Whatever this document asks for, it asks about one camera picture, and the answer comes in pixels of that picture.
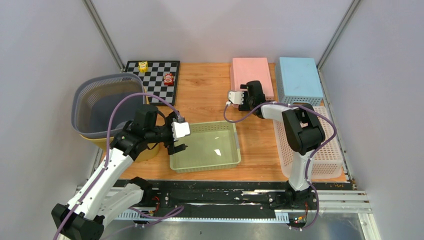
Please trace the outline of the pink perforated tray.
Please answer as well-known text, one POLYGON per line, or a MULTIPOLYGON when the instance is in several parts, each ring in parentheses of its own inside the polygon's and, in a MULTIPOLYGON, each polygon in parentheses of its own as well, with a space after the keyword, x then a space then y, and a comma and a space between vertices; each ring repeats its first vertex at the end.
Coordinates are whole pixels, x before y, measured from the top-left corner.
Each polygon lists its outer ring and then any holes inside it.
POLYGON ((232 91, 242 91, 241 85, 251 81, 260 81, 266 100, 274 100, 274 89, 266 57, 235 57, 230 67, 232 91))

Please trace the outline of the green perforated tray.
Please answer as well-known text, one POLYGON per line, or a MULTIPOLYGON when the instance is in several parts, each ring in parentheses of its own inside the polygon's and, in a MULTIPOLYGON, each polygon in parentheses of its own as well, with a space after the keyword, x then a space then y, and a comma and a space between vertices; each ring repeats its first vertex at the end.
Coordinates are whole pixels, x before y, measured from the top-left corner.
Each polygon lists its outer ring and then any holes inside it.
POLYGON ((191 123, 190 135, 178 143, 187 148, 169 157, 176 173, 235 168, 241 162, 238 133, 234 123, 211 121, 191 123))

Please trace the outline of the blue perforated tray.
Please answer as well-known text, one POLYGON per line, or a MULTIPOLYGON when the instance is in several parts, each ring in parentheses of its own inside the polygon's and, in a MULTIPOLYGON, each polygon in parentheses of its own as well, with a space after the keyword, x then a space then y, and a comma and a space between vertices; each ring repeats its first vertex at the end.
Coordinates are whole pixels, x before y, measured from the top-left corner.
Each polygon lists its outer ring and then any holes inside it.
POLYGON ((279 57, 274 70, 279 102, 321 104, 324 95, 313 58, 279 57))

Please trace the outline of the grey mesh basket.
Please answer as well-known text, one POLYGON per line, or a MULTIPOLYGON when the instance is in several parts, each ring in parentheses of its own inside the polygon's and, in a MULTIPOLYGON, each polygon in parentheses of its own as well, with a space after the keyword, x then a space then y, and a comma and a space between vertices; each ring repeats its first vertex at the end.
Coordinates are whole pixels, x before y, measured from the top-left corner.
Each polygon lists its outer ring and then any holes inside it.
POLYGON ((133 73, 116 73, 87 80, 75 91, 71 125, 88 139, 103 139, 111 114, 125 97, 144 93, 142 80, 133 73))

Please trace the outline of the large white perforated basket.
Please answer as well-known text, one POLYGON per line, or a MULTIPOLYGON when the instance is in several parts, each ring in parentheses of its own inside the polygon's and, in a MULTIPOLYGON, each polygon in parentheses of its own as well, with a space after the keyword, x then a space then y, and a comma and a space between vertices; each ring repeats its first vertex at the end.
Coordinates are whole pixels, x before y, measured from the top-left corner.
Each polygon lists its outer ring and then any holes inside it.
MULTIPOLYGON (((294 152, 288 144, 282 122, 273 121, 281 171, 287 178, 291 174, 294 152)), ((335 138, 325 144, 314 156, 310 176, 313 180, 338 178, 342 174, 343 156, 335 138)))

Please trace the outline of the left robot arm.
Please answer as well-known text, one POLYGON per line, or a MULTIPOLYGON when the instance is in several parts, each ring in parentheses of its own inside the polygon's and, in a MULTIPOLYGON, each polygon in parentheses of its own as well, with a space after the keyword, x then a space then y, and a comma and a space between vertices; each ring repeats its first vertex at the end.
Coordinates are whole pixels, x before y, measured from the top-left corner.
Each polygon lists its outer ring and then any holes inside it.
POLYGON ((71 240, 99 240, 105 227, 129 207, 149 206, 154 201, 153 185, 135 177, 112 197, 107 194, 121 174, 149 149, 163 143, 168 154, 184 151, 187 145, 175 145, 190 135, 190 125, 174 111, 164 117, 164 125, 156 124, 161 112, 154 105, 144 104, 134 119, 125 123, 109 144, 106 156, 82 189, 67 204, 56 204, 51 211, 56 234, 71 240))

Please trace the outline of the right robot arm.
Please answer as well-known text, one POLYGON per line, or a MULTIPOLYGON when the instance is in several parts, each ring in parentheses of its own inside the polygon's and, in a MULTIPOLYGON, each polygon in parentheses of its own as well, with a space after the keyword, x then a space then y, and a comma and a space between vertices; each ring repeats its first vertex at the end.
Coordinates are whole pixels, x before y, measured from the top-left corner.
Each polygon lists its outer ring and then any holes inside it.
POLYGON ((326 139, 325 131, 317 115, 313 113, 313 107, 308 103, 293 106, 267 100, 258 80, 241 84, 240 89, 240 108, 243 111, 249 110, 258 118, 283 124, 285 138, 293 151, 289 187, 284 194, 284 203, 292 209, 298 209, 312 194, 309 178, 313 163, 311 154, 326 139))

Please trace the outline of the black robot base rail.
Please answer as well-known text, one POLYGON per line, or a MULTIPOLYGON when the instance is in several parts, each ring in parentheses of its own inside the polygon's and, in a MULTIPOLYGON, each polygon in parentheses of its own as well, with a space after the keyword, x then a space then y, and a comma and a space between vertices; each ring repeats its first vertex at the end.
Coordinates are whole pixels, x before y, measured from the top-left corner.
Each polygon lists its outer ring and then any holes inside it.
POLYGON ((370 214, 369 199, 351 182, 317 183, 302 203, 289 203, 286 182, 153 180, 152 198, 121 210, 117 220, 153 222, 172 209, 179 222, 272 223, 302 227, 325 214, 370 214))

